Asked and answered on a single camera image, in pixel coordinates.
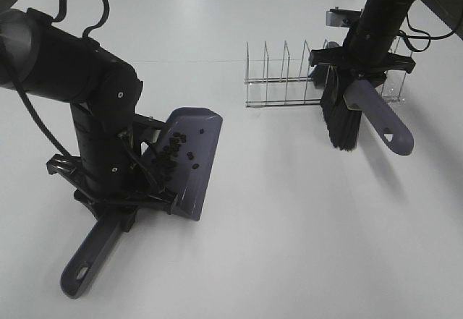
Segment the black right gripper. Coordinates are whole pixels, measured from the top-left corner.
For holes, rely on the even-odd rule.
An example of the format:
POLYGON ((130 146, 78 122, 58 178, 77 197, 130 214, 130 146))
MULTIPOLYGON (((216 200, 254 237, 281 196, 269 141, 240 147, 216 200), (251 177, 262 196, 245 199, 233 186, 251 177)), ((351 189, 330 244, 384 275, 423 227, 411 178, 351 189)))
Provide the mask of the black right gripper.
POLYGON ((312 50, 309 63, 312 67, 331 67, 337 80, 356 80, 366 77, 377 88, 386 79, 388 70, 410 73, 415 61, 409 56, 390 52, 394 38, 402 26, 398 22, 353 24, 339 47, 312 50))

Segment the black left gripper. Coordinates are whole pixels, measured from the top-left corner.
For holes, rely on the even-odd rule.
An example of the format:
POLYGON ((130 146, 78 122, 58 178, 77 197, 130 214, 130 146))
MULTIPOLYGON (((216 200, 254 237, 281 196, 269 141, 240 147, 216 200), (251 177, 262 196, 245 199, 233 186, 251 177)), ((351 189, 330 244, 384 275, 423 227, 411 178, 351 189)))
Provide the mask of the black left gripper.
MULTIPOLYGON (((133 135, 133 120, 127 126, 107 133, 90 111, 71 105, 80 155, 66 158, 56 154, 47 163, 49 174, 59 174, 76 190, 74 199, 92 214, 104 214, 108 208, 152 208, 168 210, 176 202, 176 193, 141 152, 141 144, 153 146, 133 135)), ((123 212, 121 230, 130 231, 137 210, 123 212)))

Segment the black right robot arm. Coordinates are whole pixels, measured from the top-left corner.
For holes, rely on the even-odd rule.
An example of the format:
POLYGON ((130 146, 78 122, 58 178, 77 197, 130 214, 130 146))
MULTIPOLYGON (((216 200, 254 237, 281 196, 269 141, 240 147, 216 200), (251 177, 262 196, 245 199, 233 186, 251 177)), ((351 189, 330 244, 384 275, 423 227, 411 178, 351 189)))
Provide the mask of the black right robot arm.
POLYGON ((348 81, 367 79, 376 87, 386 79, 389 70, 411 73, 415 61, 409 56, 390 52, 409 8, 416 0, 367 0, 361 12, 353 11, 343 43, 310 52, 310 79, 315 85, 325 83, 332 69, 348 81))

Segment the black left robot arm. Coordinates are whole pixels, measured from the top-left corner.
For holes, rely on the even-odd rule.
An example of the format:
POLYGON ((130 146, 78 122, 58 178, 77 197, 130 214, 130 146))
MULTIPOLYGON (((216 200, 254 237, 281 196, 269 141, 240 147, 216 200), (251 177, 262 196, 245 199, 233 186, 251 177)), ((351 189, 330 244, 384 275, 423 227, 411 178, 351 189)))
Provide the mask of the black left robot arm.
POLYGON ((60 148, 47 170, 69 182, 95 217, 110 210, 134 215, 141 207, 165 209, 177 201, 142 158, 145 133, 163 125, 135 111, 141 80, 93 39, 54 27, 52 17, 35 9, 3 12, 1 86, 23 98, 69 104, 80 153, 60 148))

